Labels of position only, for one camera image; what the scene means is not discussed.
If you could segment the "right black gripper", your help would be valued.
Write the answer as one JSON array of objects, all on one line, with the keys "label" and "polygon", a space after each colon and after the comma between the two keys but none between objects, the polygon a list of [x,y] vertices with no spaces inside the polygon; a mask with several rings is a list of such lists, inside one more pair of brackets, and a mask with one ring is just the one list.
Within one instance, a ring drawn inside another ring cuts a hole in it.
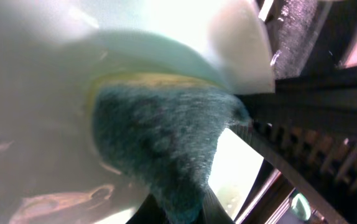
[{"label": "right black gripper", "polygon": [[357,67],[277,82],[242,96],[238,134],[330,223],[357,223]]}]

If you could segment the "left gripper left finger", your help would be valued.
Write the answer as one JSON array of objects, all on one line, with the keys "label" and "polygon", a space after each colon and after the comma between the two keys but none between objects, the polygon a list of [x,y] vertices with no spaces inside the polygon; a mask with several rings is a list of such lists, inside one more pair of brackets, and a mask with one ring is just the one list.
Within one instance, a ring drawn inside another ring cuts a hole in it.
[{"label": "left gripper left finger", "polygon": [[155,197],[149,194],[126,224],[169,224],[169,221]]}]

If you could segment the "green scouring sponge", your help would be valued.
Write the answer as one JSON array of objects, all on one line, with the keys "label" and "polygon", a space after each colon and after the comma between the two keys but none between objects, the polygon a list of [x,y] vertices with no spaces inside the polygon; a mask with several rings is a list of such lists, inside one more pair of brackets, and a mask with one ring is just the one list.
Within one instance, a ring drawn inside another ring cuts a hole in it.
[{"label": "green scouring sponge", "polygon": [[145,184],[169,223],[200,223],[218,139],[250,120],[213,82],[164,73],[97,78],[88,117],[103,164]]}]

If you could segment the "pale green plate front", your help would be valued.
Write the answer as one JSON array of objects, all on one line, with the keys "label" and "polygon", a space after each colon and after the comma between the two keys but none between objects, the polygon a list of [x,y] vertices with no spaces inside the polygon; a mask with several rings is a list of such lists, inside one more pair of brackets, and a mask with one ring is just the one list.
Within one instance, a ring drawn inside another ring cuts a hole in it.
[{"label": "pale green plate front", "polygon": [[99,78],[165,72],[275,90],[256,1],[0,1],[0,223],[129,223],[147,189],[100,162]]}]

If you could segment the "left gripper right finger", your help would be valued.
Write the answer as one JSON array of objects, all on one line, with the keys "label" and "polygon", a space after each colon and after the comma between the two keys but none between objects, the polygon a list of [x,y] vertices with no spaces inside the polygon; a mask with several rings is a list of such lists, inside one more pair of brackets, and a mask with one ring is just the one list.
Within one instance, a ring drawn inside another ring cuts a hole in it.
[{"label": "left gripper right finger", "polygon": [[205,189],[202,211],[200,217],[201,224],[234,224],[234,221],[222,207],[217,196],[210,187]]}]

